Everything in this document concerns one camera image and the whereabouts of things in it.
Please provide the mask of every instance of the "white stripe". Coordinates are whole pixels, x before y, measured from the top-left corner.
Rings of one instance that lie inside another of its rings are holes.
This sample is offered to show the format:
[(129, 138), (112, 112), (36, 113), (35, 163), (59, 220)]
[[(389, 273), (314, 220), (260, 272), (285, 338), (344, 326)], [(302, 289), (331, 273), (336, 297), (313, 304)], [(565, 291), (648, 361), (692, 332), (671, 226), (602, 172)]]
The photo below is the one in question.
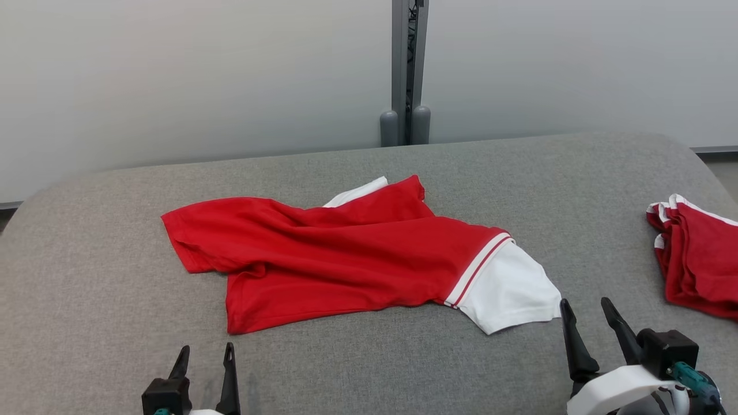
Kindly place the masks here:
[(504, 241), (503, 243), (500, 244), (499, 247), (497, 247), (497, 249), (494, 250), (493, 253), (489, 254), (489, 256), (484, 261), (484, 263), (482, 264), (482, 266), (479, 267), (479, 271), (477, 271), (477, 275), (474, 275), (473, 276), (472, 283), (469, 284), (469, 287), (466, 288), (466, 292), (464, 294), (462, 294), (461, 298), (458, 299), (458, 305), (456, 306), (456, 308), (461, 307), (461, 304), (464, 302), (464, 299), (467, 298), (467, 297), (469, 297), (469, 294), (472, 292), (472, 289), (474, 288), (474, 285), (480, 279), (483, 279), (484, 278), (484, 275), (481, 275), (481, 274), (484, 274), (487, 266), (490, 265), (493, 262), (494, 259), (496, 259), (497, 253), (500, 252), (505, 246), (507, 246), (508, 242), (514, 242), (514, 241), (512, 239), (508, 239), (507, 241)]
[(345, 191), (343, 193), (337, 194), (333, 199), (331, 199), (330, 202), (323, 205), (324, 208), (337, 208), (340, 205), (344, 205), (346, 203), (349, 203), (352, 200), (358, 199), (360, 197), (364, 197), (370, 193), (374, 193), (377, 190), (387, 186), (387, 178), (382, 176), (378, 179), (375, 179), (366, 185), (359, 186), (358, 188), (351, 189), (349, 191)]
[(668, 205), (665, 202), (661, 202), (658, 204), (658, 218), (661, 220), (661, 223), (667, 223), (671, 219), (666, 215), (666, 208)]
[(663, 234), (659, 233), (658, 236), (656, 236), (656, 240), (653, 242), (653, 247), (662, 250), (665, 246), (666, 243), (663, 240)]
[(482, 260), (484, 260), (484, 257), (487, 256), (489, 251), (491, 251), (495, 245), (499, 244), (500, 241), (502, 241), (505, 238), (509, 238), (509, 237), (510, 235), (508, 233), (503, 232), (495, 236), (494, 238), (492, 238), (492, 240), (490, 240), (489, 242), (487, 242), (487, 245), (485, 245), (484, 248), (482, 248), (482, 250), (479, 251), (477, 256), (474, 257), (472, 262), (466, 268), (466, 271), (464, 271), (463, 274), (461, 274), (461, 278), (459, 278), (459, 281), (456, 283), (456, 286), (451, 291), (451, 294), (449, 294), (449, 297), (444, 301), (444, 303), (447, 306), (452, 306), (453, 304), (456, 303), (456, 300), (458, 300), (459, 295), (461, 295), (464, 287), (466, 287), (466, 283), (468, 283), (469, 279), (472, 278), (472, 276), (474, 275), (474, 271), (477, 269), (477, 267), (479, 267), (479, 265), (482, 263)]
[(678, 194), (674, 193), (671, 196), (669, 196), (669, 204), (671, 205), (671, 208), (672, 209), (678, 209), (679, 208), (677, 206), (677, 203), (683, 203), (683, 204), (691, 207), (692, 209), (695, 209), (695, 210), (697, 210), (699, 212), (702, 212), (702, 213), (706, 214), (707, 216), (710, 216), (711, 218), (715, 218), (715, 219), (718, 219), (718, 220), (720, 220), (722, 222), (725, 222), (726, 224), (729, 224), (729, 225), (732, 225), (732, 226), (738, 226), (738, 222), (732, 221), (732, 220), (730, 220), (728, 218), (723, 218), (722, 216), (718, 216), (718, 215), (716, 215), (714, 213), (708, 212), (707, 210), (703, 210), (700, 207), (698, 207), (697, 205), (693, 205), (687, 199), (684, 199), (684, 197), (681, 196), (681, 195), (678, 195)]

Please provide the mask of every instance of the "floor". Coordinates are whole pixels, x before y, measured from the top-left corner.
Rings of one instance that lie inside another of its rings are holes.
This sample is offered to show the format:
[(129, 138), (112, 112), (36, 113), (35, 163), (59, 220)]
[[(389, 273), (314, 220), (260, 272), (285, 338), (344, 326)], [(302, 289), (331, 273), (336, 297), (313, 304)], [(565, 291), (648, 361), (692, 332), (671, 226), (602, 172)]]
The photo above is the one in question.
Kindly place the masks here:
[[(728, 189), (728, 193), (738, 202), (738, 161), (734, 158), (725, 160), (722, 157), (710, 156), (705, 156), (703, 159), (712, 173)], [(14, 213), (15, 209), (0, 210), (0, 235)]]

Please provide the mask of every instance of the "teal component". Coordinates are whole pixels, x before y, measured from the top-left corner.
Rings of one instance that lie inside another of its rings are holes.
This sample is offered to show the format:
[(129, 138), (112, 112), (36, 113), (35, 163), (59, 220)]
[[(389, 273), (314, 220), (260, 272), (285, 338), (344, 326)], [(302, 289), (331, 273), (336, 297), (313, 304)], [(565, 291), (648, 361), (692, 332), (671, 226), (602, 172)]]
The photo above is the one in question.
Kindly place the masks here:
[(693, 390), (704, 402), (720, 402), (720, 392), (710, 380), (684, 362), (677, 362), (671, 367), (671, 375), (682, 385)]

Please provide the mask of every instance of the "folded shirt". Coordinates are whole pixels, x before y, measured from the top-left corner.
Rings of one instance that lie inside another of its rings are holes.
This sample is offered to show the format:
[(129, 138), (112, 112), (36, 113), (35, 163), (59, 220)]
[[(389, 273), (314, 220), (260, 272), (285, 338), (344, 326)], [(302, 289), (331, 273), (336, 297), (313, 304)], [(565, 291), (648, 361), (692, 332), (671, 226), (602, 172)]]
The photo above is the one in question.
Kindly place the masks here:
[(382, 177), (301, 209), (238, 197), (162, 216), (188, 272), (228, 273), (228, 332), (419, 306), (460, 309), (485, 333), (559, 317), (543, 268), (498, 227), (435, 216), (417, 176)]
[(738, 321), (738, 222), (678, 194), (651, 204), (646, 219), (661, 231), (654, 248), (666, 299)]

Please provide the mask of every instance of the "cable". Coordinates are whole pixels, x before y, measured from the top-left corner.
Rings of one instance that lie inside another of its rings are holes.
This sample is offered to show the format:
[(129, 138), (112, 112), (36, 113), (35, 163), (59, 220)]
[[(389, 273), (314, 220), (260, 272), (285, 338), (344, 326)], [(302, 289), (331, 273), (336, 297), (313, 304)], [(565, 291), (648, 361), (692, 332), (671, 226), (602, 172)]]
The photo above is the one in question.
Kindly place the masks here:
[(669, 409), (666, 407), (666, 403), (663, 402), (663, 399), (661, 399), (660, 396), (656, 392), (652, 393), (651, 396), (653, 399), (655, 399), (656, 403), (658, 404), (658, 408), (661, 409), (661, 413), (663, 415), (669, 415)]
[(717, 407), (717, 410), (720, 412), (720, 415), (728, 415), (725, 413), (725, 408), (723, 407), (723, 403), (720, 402), (720, 398), (716, 396), (712, 396), (712, 403)]

